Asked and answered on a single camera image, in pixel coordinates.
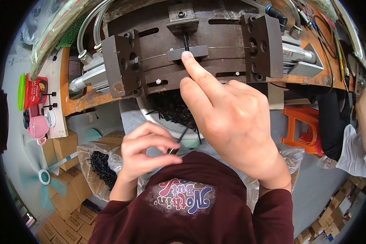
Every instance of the hand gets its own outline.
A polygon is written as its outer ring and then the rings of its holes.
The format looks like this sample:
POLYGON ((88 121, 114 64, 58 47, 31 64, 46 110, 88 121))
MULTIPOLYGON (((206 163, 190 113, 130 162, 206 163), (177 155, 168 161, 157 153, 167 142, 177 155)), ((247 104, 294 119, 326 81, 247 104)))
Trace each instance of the hand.
POLYGON ((221 158, 259 180, 275 169, 287 171, 271 138, 266 96, 235 80, 221 84, 188 51, 182 53, 182 61, 192 79, 181 80, 181 96, 199 131, 221 158))
POLYGON ((147 121, 123 138, 121 145, 123 166, 118 178, 127 182, 137 181, 138 177, 156 168, 182 162, 176 155, 149 158, 146 156, 146 150, 151 146, 157 147, 164 154, 168 148, 180 147, 168 131, 147 121))

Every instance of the pink mug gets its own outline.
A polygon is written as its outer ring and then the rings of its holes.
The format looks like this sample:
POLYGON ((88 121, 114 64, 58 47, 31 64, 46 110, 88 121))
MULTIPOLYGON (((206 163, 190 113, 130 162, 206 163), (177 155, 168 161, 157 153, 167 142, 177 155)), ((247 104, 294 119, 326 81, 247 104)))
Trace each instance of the pink mug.
POLYGON ((48 123, 46 122, 45 116, 39 115, 30 118, 29 127, 27 128, 28 133, 34 139, 37 139, 38 145, 43 145, 46 142, 45 134, 49 131, 48 123))

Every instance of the shirt graphic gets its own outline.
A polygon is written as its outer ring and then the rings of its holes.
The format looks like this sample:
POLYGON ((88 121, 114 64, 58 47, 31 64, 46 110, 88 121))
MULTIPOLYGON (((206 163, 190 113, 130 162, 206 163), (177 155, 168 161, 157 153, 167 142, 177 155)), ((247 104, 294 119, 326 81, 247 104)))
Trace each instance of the shirt graphic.
POLYGON ((188 180, 171 179, 150 187, 146 201, 167 216, 208 214, 215 202, 215 188, 188 180))

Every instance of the orange plastic stool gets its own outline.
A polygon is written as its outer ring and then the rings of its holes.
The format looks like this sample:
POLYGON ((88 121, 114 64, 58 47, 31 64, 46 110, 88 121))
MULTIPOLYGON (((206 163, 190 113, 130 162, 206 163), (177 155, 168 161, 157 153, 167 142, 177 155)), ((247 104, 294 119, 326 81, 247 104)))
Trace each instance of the orange plastic stool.
POLYGON ((287 138, 281 137, 281 143, 292 147, 302 147, 308 154, 317 154, 315 148, 318 134, 318 110, 311 109, 307 106, 302 107, 285 107, 282 114, 288 116, 289 125, 287 138), (300 120, 309 125, 307 133, 303 132, 299 137, 300 141, 294 140, 295 120, 300 120))

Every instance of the fingernail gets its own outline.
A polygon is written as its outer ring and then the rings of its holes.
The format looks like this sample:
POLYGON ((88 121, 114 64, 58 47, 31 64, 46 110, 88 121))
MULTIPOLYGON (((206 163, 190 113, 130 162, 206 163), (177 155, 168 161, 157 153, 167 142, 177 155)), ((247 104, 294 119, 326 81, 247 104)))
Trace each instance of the fingernail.
POLYGON ((192 57, 192 53, 191 52, 189 52, 189 51, 182 52, 182 58, 183 59, 188 59, 190 57, 192 57))

